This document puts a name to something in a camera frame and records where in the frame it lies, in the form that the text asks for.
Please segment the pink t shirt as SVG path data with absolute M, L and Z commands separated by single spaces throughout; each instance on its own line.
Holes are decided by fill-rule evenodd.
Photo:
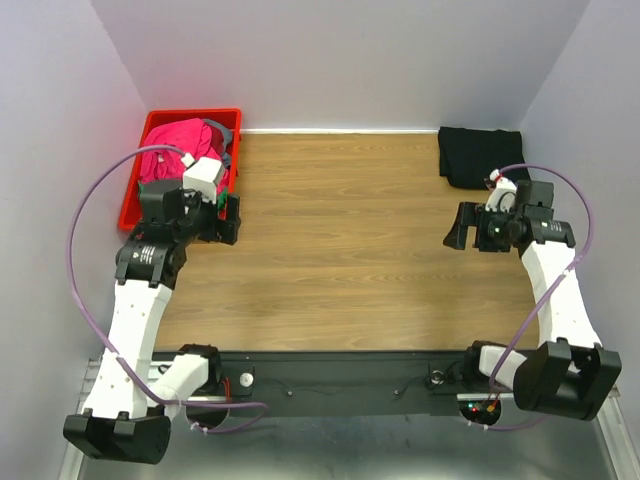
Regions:
M 203 123 L 203 119 L 199 118 L 172 122 L 154 128 L 143 143 L 144 147 L 152 145 L 178 148 L 183 153 L 191 154 L 196 160 L 200 157 L 209 157 L 221 161 L 211 147 L 210 128 Z M 181 180 L 185 171 L 181 157 L 181 154 L 172 150 L 144 152 L 138 181 L 146 185 L 156 180 Z M 218 190 L 228 187 L 229 180 L 230 168 L 226 169 Z

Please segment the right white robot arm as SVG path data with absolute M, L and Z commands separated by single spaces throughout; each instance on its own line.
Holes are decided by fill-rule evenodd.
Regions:
M 480 252 L 516 251 L 528 275 L 535 306 L 526 318 L 537 322 L 539 341 L 529 353 L 476 341 L 460 366 L 463 384 L 509 390 L 524 411 L 589 421 L 596 417 L 622 370 L 620 355 L 604 348 L 588 317 L 575 269 L 576 251 L 569 223 L 555 219 L 550 182 L 513 182 L 500 173 L 489 181 L 484 203 L 460 203 L 446 247 L 463 250 L 476 230 Z

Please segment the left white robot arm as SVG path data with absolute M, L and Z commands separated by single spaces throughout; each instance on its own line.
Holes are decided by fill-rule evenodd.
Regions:
M 64 438 L 86 456 L 155 465 L 167 450 L 171 422 L 184 401 L 228 393 L 221 357 L 210 345 L 183 346 L 153 384 L 146 380 L 160 320 L 196 239 L 232 245 L 238 216 L 218 217 L 217 188 L 204 180 L 160 180 L 142 191 L 142 218 L 116 255 L 115 303 L 93 387 Z

